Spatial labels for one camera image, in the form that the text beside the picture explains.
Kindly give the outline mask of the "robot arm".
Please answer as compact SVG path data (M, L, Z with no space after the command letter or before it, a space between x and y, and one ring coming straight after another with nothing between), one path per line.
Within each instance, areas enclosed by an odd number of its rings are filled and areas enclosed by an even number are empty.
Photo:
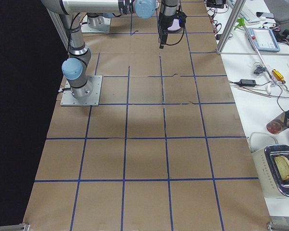
M62 64L62 72L72 99L84 100L85 104L96 88L94 79L86 75L91 50L83 39L78 15L86 12L88 18L112 18L135 13L148 19L157 9L155 0L44 0L42 4L60 17L68 38L68 59Z
M113 13L87 13L87 24L90 28L98 28L105 23L105 18L115 17Z

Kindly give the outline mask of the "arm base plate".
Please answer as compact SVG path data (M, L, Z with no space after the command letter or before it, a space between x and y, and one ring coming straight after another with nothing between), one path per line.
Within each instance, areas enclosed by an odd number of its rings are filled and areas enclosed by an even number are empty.
M86 76L87 83L84 87L72 88L66 80L61 98L61 106L98 106L102 87L102 76Z
M110 24L110 18L85 16L81 23L81 31L83 34L109 34Z

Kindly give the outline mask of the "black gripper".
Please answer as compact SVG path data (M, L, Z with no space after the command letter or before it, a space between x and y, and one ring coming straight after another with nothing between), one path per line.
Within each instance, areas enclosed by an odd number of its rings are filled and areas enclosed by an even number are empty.
M179 25L185 28L186 14L178 7L178 0L162 0L158 16L158 34L160 39L159 48L167 45L168 28L172 26L174 19L179 20Z

